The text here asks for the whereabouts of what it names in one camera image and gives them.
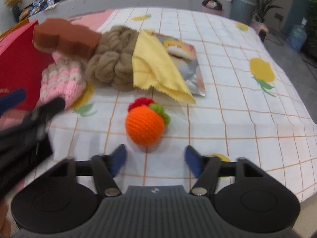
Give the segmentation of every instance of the green crochet leaf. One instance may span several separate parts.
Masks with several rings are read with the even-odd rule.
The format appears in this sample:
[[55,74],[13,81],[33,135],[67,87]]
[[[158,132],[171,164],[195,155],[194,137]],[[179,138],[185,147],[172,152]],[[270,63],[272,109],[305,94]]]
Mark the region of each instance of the green crochet leaf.
[[164,120],[165,126],[168,126],[171,122],[171,118],[167,113],[163,114],[163,120]]
[[149,108],[156,112],[159,116],[161,116],[164,120],[165,126],[168,126],[171,122],[170,116],[165,113],[164,107],[159,104],[150,104]]

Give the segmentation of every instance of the floor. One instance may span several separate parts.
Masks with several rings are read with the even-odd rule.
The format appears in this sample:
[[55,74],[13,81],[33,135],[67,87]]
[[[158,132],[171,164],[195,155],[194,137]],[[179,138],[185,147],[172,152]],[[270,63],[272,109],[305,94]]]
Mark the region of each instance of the floor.
[[[317,63],[294,52],[285,44],[278,45],[278,42],[276,37],[269,34],[264,41],[264,46],[275,62],[285,71],[313,121],[317,123],[317,69],[309,64],[311,63],[317,67]],[[317,194],[301,203],[301,212],[294,225],[294,230],[301,237],[309,238],[316,231],[316,228]]]

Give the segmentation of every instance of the hand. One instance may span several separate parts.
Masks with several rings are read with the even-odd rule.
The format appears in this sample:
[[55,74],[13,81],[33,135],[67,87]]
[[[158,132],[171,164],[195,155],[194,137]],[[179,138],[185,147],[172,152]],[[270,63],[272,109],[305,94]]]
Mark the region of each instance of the hand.
[[0,202],[0,237],[10,237],[11,223],[7,219],[9,207],[5,202]]

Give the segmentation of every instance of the gray bin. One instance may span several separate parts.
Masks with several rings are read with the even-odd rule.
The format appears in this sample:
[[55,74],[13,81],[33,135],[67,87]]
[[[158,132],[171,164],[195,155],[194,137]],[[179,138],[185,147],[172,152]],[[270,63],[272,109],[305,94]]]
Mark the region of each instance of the gray bin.
[[230,19],[250,25],[255,6],[251,0],[232,0]]

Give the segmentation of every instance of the pink knitted item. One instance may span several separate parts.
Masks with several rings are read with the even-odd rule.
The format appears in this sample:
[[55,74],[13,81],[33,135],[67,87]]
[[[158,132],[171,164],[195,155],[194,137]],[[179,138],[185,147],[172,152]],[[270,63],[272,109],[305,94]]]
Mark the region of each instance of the pink knitted item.
[[40,101],[47,103],[61,96],[65,108],[70,107],[86,87],[84,76],[80,62],[60,58],[57,64],[50,64],[42,72]]

